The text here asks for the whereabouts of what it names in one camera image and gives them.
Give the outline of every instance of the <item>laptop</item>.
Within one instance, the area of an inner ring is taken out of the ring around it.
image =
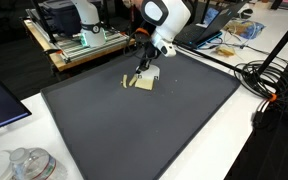
[[[206,42],[210,42],[222,35],[221,29],[237,15],[237,12],[245,5],[246,0],[222,9],[213,21],[205,28],[190,24],[182,29],[175,37],[174,44],[193,49],[200,48]]]

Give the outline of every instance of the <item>black pole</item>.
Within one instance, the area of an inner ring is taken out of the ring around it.
[[[277,54],[283,49],[283,47],[286,45],[287,42],[288,42],[288,31],[285,33],[280,42],[275,46],[270,55],[267,56],[263,64],[258,68],[257,70],[258,75],[261,75],[265,71],[265,69],[271,64],[271,62],[274,60]]]
[[[52,34],[52,32],[51,32],[51,29],[50,29],[50,27],[48,26],[48,24],[47,24],[47,22],[46,22],[46,20],[45,20],[45,18],[44,18],[44,16],[43,16],[43,13],[42,13],[42,11],[41,11],[41,9],[40,9],[40,6],[39,6],[38,3],[36,2],[36,0],[31,0],[31,2],[32,2],[32,4],[33,4],[33,6],[34,6],[34,8],[35,8],[35,10],[36,10],[36,12],[37,12],[37,14],[38,14],[38,16],[39,16],[40,19],[41,19],[42,26],[43,26],[44,30],[46,31],[46,33],[48,34],[48,37],[50,38],[50,42],[51,42],[51,43],[55,43],[55,42],[56,42],[56,39],[54,38],[54,36],[53,36],[53,34]]]
[[[193,4],[193,14],[194,14],[193,22],[195,21],[195,18],[196,18],[197,6],[198,6],[198,0],[194,0],[194,4]]]
[[[183,46],[183,48],[185,48],[186,51],[190,51],[191,53],[194,53],[194,54],[197,54],[197,55],[199,55],[199,56],[202,56],[202,57],[205,58],[205,59],[208,59],[208,60],[213,61],[213,62],[215,62],[215,63],[217,63],[217,64],[220,64],[220,65],[222,65],[222,66],[224,66],[224,67],[227,67],[227,68],[229,68],[229,69],[232,69],[233,71],[238,72],[238,73],[240,73],[240,74],[246,73],[246,74],[249,75],[249,76],[251,75],[251,74],[249,74],[248,72],[245,72],[244,70],[242,70],[242,69],[240,69],[240,68],[238,68],[238,67],[236,67],[236,66],[232,66],[232,65],[227,64],[227,63],[225,63],[225,62],[223,62],[223,61],[221,61],[221,60],[218,60],[218,59],[216,59],[216,58],[213,58],[212,56],[209,56],[209,55],[207,55],[207,54],[204,54],[204,53],[201,53],[201,52],[199,52],[199,51],[196,51],[195,49],[193,49],[193,48],[191,48],[191,47]],[[273,87],[273,88],[277,88],[274,83],[272,83],[272,82],[270,82],[270,81],[268,81],[268,80],[266,80],[266,79],[262,79],[262,81],[263,81],[265,84],[267,84],[268,86],[271,86],[271,87]]]
[[[107,7],[107,0],[103,0],[103,6],[104,6],[104,14],[105,14],[105,24],[107,26],[107,28],[110,28],[110,17],[108,14],[108,7]]]
[[[275,0],[271,6],[271,9],[278,9],[278,7],[280,7],[281,3],[283,2],[283,0]]]
[[[204,8],[203,16],[202,16],[202,19],[201,19],[201,24],[204,24],[204,19],[205,19],[206,12],[207,12],[208,6],[210,4],[210,1],[211,0],[207,0],[206,1],[206,5],[205,5],[205,8]]]

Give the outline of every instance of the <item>black tray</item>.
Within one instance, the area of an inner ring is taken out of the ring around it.
[[[124,89],[138,64],[118,57],[41,91],[85,179],[158,179],[239,86],[178,53],[153,61],[161,74],[152,91]]]

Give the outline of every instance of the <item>plastic bag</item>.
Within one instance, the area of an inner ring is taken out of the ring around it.
[[[254,39],[259,36],[265,26],[249,20],[234,20],[227,23],[224,30],[237,34],[245,39]]]

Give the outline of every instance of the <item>wooden table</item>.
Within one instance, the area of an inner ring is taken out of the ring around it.
[[[43,51],[48,49],[54,49],[50,42],[47,41],[47,39],[44,38],[42,33],[32,24],[31,20],[24,20],[23,24],[28,32],[28,34],[32,35],[34,39],[39,43],[39,45],[42,47]],[[92,54],[90,56],[87,56],[85,58],[82,58],[78,61],[72,61],[69,63],[65,63],[65,61],[62,59],[62,57],[56,53],[50,54],[49,59],[51,62],[51,65],[54,66],[54,70],[57,72],[63,72],[64,70],[68,70],[70,68],[73,68],[75,66],[78,66],[80,64],[86,63],[88,61],[94,60],[96,58],[99,58],[101,56],[110,54],[112,52],[121,50],[125,47],[125,45],[116,45],[112,48],[105,49],[101,52],[98,52],[96,54]]]

